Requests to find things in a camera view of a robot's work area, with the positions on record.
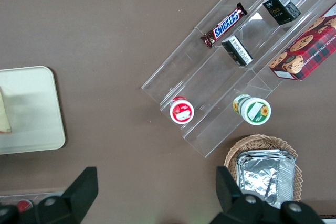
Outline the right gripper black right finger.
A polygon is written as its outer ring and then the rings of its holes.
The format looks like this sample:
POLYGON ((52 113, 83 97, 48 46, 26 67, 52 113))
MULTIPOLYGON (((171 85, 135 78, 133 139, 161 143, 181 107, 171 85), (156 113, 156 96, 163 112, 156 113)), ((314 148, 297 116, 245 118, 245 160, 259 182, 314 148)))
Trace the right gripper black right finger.
POLYGON ((222 211, 211 223, 324 223, 309 206, 286 201, 275 208, 252 194, 243 194, 226 166, 216 168, 216 195, 222 211))

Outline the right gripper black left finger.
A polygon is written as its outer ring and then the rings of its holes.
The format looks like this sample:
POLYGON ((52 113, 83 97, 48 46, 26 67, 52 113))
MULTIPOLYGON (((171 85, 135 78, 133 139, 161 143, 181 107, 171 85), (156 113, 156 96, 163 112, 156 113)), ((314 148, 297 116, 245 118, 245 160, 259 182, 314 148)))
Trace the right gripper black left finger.
POLYGON ((19 212, 1 205, 1 223, 81 223, 98 195, 97 168, 86 167, 60 196, 49 196, 19 212))

